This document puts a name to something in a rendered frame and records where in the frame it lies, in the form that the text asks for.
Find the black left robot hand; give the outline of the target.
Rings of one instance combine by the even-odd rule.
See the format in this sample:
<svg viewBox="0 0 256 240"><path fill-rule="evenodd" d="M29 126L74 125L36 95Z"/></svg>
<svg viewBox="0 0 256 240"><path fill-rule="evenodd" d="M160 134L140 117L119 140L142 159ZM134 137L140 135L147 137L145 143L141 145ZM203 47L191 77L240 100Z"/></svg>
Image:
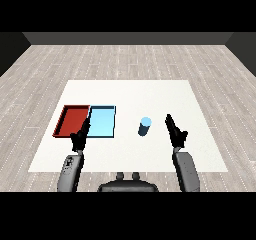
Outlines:
<svg viewBox="0 0 256 240"><path fill-rule="evenodd" d="M70 138L73 144L72 150L78 152L83 151L86 144L87 135L90 129L90 119L86 118L82 124L81 129L77 133L71 133Z"/></svg>

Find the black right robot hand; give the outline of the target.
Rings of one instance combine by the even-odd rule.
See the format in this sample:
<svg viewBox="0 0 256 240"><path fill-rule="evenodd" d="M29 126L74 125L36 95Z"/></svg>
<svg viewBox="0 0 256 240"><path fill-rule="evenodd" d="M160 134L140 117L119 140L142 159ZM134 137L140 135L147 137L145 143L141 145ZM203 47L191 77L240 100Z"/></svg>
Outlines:
<svg viewBox="0 0 256 240"><path fill-rule="evenodd" d="M166 115L165 124L169 132L170 140L174 148L184 148L188 132L181 131L176 125L170 114Z"/></svg>

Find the red shallow open box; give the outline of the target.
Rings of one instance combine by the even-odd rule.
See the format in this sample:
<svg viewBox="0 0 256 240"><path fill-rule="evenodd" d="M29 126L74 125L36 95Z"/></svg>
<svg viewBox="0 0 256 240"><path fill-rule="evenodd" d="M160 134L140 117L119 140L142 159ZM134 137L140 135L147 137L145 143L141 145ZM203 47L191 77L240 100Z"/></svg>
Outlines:
<svg viewBox="0 0 256 240"><path fill-rule="evenodd" d="M52 134L55 138L69 138L77 133L88 116L89 105L65 105Z"/></svg>

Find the light blue shallow open box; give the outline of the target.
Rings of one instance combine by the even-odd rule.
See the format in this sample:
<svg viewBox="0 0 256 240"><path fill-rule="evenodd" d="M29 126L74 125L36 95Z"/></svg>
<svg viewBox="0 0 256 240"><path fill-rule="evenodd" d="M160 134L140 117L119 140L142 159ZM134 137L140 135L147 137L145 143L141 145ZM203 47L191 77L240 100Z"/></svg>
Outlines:
<svg viewBox="0 0 256 240"><path fill-rule="evenodd" d="M116 107L113 105L92 105L89 111L90 128L88 138L113 138Z"/></svg>

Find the small blue can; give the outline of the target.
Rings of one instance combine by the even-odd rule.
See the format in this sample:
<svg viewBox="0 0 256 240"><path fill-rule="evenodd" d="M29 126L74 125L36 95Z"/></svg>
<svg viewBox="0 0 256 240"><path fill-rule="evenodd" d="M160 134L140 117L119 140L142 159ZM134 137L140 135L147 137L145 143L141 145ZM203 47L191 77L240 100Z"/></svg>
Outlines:
<svg viewBox="0 0 256 240"><path fill-rule="evenodd" d="M152 120L149 117L143 117L140 121L138 134L140 136L145 136L148 133L148 130L152 124Z"/></svg>

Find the dark grey robot body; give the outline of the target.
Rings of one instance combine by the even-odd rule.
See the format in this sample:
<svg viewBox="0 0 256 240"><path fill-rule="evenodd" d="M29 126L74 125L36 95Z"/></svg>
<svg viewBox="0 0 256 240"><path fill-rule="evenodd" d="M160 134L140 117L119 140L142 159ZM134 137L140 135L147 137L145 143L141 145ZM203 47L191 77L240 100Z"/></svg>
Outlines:
<svg viewBox="0 0 256 240"><path fill-rule="evenodd" d="M138 172L132 173L131 180L124 179L124 173L118 172L116 179L98 187L98 192L158 192L155 184L142 181Z"/></svg>

